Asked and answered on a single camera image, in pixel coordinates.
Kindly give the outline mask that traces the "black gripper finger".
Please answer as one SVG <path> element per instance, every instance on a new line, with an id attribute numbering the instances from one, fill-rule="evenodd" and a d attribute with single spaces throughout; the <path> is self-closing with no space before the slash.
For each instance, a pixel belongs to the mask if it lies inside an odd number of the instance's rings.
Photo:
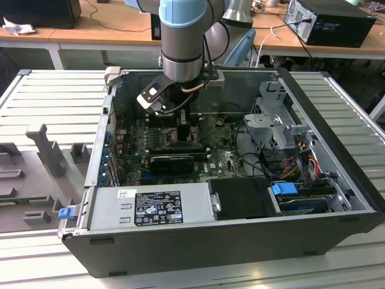
<path id="1" fill-rule="evenodd" d="M 189 110 L 181 109 L 176 113 L 177 120 L 177 139 L 186 142 L 189 136 L 191 121 Z"/>

